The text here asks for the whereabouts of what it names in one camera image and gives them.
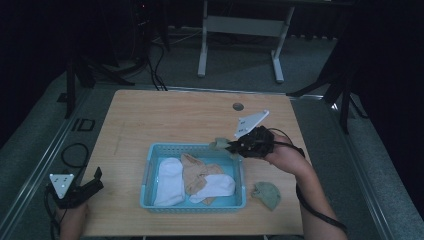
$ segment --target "human forearm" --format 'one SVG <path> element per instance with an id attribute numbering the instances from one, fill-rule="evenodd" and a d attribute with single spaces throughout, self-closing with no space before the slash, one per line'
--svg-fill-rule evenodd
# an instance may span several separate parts
<path id="1" fill-rule="evenodd" d="M 335 220 L 332 221 L 333 224 L 339 224 L 336 214 L 328 203 L 319 179 L 312 167 L 309 174 L 296 176 L 296 180 L 299 188 L 298 190 L 300 190 L 301 194 L 300 197 L 304 198 L 304 201 L 309 205 L 312 211 L 317 211 L 330 218 L 330 220 Z M 313 215 L 303 204 L 301 204 L 301 215 L 305 239 L 347 239 L 342 228 L 334 226 Z"/>

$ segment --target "black cable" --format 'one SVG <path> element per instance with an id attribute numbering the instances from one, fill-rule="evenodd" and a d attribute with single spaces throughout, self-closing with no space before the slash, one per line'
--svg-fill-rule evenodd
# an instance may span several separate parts
<path id="1" fill-rule="evenodd" d="M 318 211 L 316 211 L 315 209 L 313 209 L 309 204 L 308 204 L 308 202 L 306 202 L 306 199 L 303 197 L 303 194 L 302 194 L 302 192 L 300 191 L 300 188 L 299 188 L 299 186 L 296 184 L 296 195 L 297 195 L 297 198 L 299 199 L 299 202 L 300 202 L 300 204 L 302 204 L 302 206 L 308 211 L 308 212 L 310 212 L 312 215 L 314 215 L 315 217 L 317 217 L 317 218 L 319 218 L 319 219 L 321 219 L 321 220 L 323 220 L 324 222 L 326 222 L 326 223 L 328 223 L 328 224 L 331 224 L 331 225 L 333 225 L 333 226 L 335 226 L 335 227 L 338 227 L 338 228 L 340 228 L 343 232 L 345 232 L 346 234 L 347 234 L 347 227 L 343 224 L 343 223 L 341 223 L 341 222 L 339 222 L 339 221 L 337 221 L 337 220 L 335 220 L 335 219 L 333 219 L 333 218 L 330 218 L 330 217 L 328 217 L 328 216 L 326 216 L 326 215 L 324 215 L 324 214 L 322 214 L 322 213 L 320 213 L 320 212 L 318 212 Z"/>
<path id="2" fill-rule="evenodd" d="M 66 151 L 67 151 L 67 150 L 69 150 L 71 147 L 75 147 L 75 146 L 81 146 L 81 147 L 83 147 L 83 148 L 84 148 L 84 150 L 85 150 L 84 163 L 83 163 L 82 165 L 73 165 L 73 164 L 68 163 L 68 162 L 65 160 L 65 153 L 66 153 Z M 75 176 L 75 179 L 78 179 L 78 177 L 80 176 L 81 172 L 84 170 L 84 168 L 85 168 L 85 167 L 87 167 L 88 159 L 89 159 L 89 150 L 88 150 L 88 147 L 87 147 L 87 146 L 85 146 L 85 145 L 84 145 L 84 144 L 82 144 L 82 143 L 74 143 L 74 144 L 71 144 L 71 145 L 67 146 L 66 148 L 64 148 L 64 149 L 62 150 L 62 153 L 61 153 L 61 155 L 60 155 L 60 156 L 61 156 L 62 162 L 63 162 L 66 166 L 71 167 L 71 168 L 79 168 L 79 169 L 80 169 L 80 170 L 78 171 L 77 175 Z"/>
<path id="3" fill-rule="evenodd" d="M 157 43 L 152 43 L 153 46 L 159 47 L 161 49 L 161 55 L 159 57 L 158 62 L 156 63 L 155 68 L 153 68 L 152 66 L 152 62 L 150 61 L 149 56 L 147 56 L 147 63 L 149 65 L 150 68 L 150 78 L 152 80 L 153 85 L 155 86 L 156 90 L 158 91 L 168 91 L 168 89 L 166 88 L 165 83 L 163 82 L 162 78 L 157 74 L 158 68 L 159 68 L 159 64 L 162 61 L 163 55 L 164 55 L 164 49 L 160 44 Z"/>

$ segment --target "white sock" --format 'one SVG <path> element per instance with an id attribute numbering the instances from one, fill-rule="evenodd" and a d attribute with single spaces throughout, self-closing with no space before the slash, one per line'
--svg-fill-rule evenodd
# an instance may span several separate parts
<path id="1" fill-rule="evenodd" d="M 159 165 L 158 189 L 154 206 L 172 206 L 185 200 L 183 165 L 167 158 Z"/>
<path id="2" fill-rule="evenodd" d="M 224 197 L 234 194 L 236 183 L 227 174 L 212 174 L 205 177 L 206 185 L 196 194 L 190 196 L 192 203 L 198 203 L 208 197 Z"/>

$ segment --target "wooden table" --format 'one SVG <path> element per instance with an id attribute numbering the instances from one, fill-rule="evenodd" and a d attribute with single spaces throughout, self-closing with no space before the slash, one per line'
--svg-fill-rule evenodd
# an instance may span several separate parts
<path id="1" fill-rule="evenodd" d="M 234 103 L 242 103 L 244 110 L 234 110 Z M 308 154 L 290 100 L 284 95 L 117 91 L 83 179 L 83 183 L 91 180 L 99 166 L 105 186 L 89 201 L 84 235 L 302 234 L 295 178 L 258 159 L 244 160 L 247 203 L 236 213 L 158 214 L 140 207 L 140 187 L 152 143 L 210 143 L 215 137 L 235 140 L 238 118 L 264 109 L 270 114 L 261 124 L 283 130 Z M 272 212 L 250 196 L 259 181 L 274 183 L 282 194 Z"/>

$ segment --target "crumpled fabric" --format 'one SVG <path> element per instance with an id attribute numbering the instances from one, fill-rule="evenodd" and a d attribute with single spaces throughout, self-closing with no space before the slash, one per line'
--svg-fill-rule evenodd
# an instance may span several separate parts
<path id="1" fill-rule="evenodd" d="M 194 195 L 206 186 L 205 177 L 212 174 L 223 174 L 224 171 L 218 164 L 205 164 L 193 156 L 181 154 L 181 163 L 183 164 L 184 189 L 189 195 Z M 202 202 L 210 205 L 214 197 L 208 197 Z"/>
<path id="2" fill-rule="evenodd" d="M 252 192 L 251 196 L 260 199 L 271 211 L 273 211 L 281 201 L 280 190 L 270 182 L 255 183 L 255 191 Z"/>

